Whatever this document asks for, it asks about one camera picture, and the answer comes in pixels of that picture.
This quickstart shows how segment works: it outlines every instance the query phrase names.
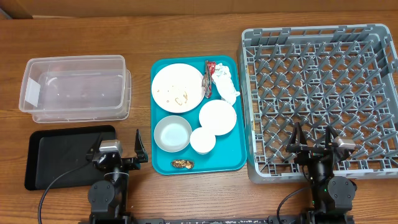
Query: food scrap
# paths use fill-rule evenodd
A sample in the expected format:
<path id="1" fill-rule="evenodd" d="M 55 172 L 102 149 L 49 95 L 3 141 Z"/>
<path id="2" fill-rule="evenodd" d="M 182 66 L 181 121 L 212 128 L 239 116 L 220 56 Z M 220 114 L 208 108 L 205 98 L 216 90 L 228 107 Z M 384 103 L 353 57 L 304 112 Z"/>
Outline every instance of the food scrap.
<path id="1" fill-rule="evenodd" d="M 195 164 L 193 161 L 189 161 L 186 159 L 176 159 L 172 162 L 172 166 L 175 168 L 187 168 L 192 169 Z"/>
<path id="2" fill-rule="evenodd" d="M 184 88 L 181 88 L 180 86 L 171 86 L 168 92 L 169 98 L 174 99 L 178 105 L 182 106 L 184 103 L 187 103 L 188 93 Z"/>

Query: small white bowl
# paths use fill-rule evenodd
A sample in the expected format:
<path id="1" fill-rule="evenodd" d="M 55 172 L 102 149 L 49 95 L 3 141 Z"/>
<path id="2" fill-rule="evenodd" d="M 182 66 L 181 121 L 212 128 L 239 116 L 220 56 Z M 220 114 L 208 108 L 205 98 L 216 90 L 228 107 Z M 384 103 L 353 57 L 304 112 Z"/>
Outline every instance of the small white bowl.
<path id="1" fill-rule="evenodd" d="M 154 139 L 161 150 L 178 152 L 189 144 L 191 133 L 192 128 L 186 119 L 172 115 L 156 124 Z"/>
<path id="2" fill-rule="evenodd" d="M 206 128 L 196 128 L 190 138 L 192 148 L 199 154 L 208 154 L 216 145 L 216 136 Z"/>

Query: gray bowl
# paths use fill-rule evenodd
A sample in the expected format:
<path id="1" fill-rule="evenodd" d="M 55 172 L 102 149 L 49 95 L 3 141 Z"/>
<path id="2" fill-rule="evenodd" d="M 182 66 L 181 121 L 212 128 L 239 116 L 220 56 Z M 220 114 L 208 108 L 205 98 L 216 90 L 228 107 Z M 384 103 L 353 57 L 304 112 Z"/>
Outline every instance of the gray bowl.
<path id="1" fill-rule="evenodd" d="M 166 152 L 178 152 L 189 144 L 192 128 L 188 121 L 180 116 L 167 116 L 155 127 L 156 145 Z"/>

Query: crumpled napkin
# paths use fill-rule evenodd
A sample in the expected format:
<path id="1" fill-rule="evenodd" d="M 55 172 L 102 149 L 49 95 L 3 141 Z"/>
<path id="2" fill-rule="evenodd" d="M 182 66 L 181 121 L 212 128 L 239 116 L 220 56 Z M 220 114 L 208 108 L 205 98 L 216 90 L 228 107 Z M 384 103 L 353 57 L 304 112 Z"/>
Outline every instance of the crumpled napkin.
<path id="1" fill-rule="evenodd" d="M 217 64 L 215 72 L 211 77 L 213 79 L 213 83 L 217 87 L 218 93 L 221 95 L 221 99 L 234 105 L 236 97 L 241 93 L 235 90 L 228 66 L 224 66 L 222 63 Z"/>

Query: wood grain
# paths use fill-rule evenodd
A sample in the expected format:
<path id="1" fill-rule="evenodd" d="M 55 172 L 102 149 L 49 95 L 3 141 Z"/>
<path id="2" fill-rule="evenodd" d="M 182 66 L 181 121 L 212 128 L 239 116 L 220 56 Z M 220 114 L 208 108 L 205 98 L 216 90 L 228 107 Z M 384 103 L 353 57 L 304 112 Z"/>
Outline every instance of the wood grain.
<path id="1" fill-rule="evenodd" d="M 42 16 L 166 16 L 267 12 L 336 12 L 397 10 L 396 0 L 0 0 L 0 4 L 21 18 L 28 12 Z"/>
<path id="2" fill-rule="evenodd" d="M 111 17 L 0 21 L 0 223 L 37 223 L 43 191 L 24 188 L 29 136 L 36 130 L 111 124 L 133 153 L 135 129 L 150 154 L 150 68 L 162 58 L 229 55 L 236 59 L 247 28 L 383 23 L 398 37 L 398 14 L 387 12 L 314 12 L 223 16 Z M 18 110 L 26 63 L 31 58 L 121 54 L 132 73 L 132 105 L 125 121 L 37 124 Z M 357 223 L 397 223 L 398 180 L 357 181 L 351 212 Z M 236 172 L 162 176 L 152 164 L 131 172 L 129 210 L 137 218 L 238 218 L 274 215 L 279 202 L 303 184 L 257 185 L 246 167 Z M 89 187 L 51 190 L 44 223 L 87 220 Z M 301 194 L 288 200 L 283 214 L 310 205 Z"/>

